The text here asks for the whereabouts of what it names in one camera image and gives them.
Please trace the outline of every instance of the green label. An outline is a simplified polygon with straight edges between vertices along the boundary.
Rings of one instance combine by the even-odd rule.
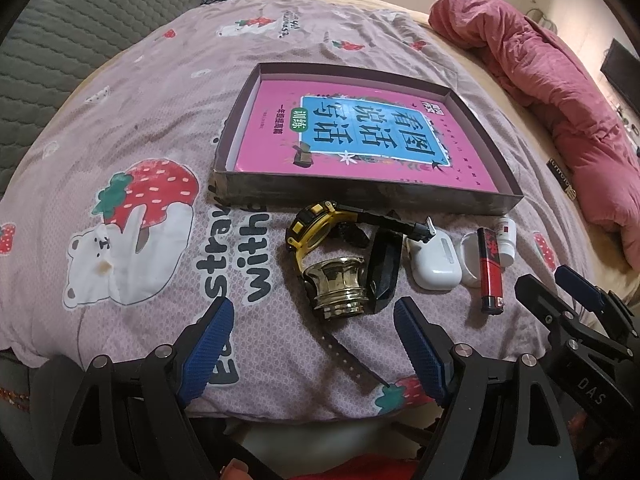
[[[309,127],[309,113],[306,111],[306,108],[293,108],[289,127],[299,134],[306,132],[306,129]]]

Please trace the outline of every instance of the bear ear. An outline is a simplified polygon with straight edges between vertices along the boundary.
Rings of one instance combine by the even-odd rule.
[[[76,235],[73,238],[71,238],[71,243],[69,244],[69,249],[68,249],[70,256],[73,256],[74,253],[76,252],[76,249],[80,245],[81,238],[82,238],[82,235]]]
[[[71,285],[67,285],[65,289],[64,303],[67,308],[75,308],[78,306],[78,300],[76,299],[76,292]]]

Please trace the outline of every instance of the metal cup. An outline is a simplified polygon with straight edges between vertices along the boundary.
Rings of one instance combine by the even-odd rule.
[[[365,272],[364,258],[359,256],[332,258],[307,267],[303,275],[315,286],[314,314],[323,320],[364,314],[369,302]]]

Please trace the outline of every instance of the beige bed sheet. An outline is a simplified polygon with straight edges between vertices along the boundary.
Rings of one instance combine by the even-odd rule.
[[[436,34],[429,26],[428,14],[380,0],[325,1],[352,5],[361,9],[393,9],[408,13],[419,25],[425,28],[425,33],[434,42],[446,49],[482,85],[508,120],[516,126],[516,129],[523,134],[531,146],[535,146],[544,160],[552,157],[566,171],[566,167],[562,164],[562,159],[545,127],[526,108],[513,101],[472,55],[453,46]],[[638,303],[640,300],[640,273],[635,272],[626,262],[619,236],[607,233],[601,227],[585,222],[577,202],[574,203],[574,207],[576,219],[579,219],[576,222],[576,229],[582,229],[591,240],[595,284],[604,290],[613,290],[620,298],[631,304]]]

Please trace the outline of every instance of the pink bedsheet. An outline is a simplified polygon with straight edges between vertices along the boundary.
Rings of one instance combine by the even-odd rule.
[[[552,132],[584,217],[620,230],[640,270],[640,168],[622,122],[571,49],[501,0],[438,0],[429,23],[473,50],[500,85]]]

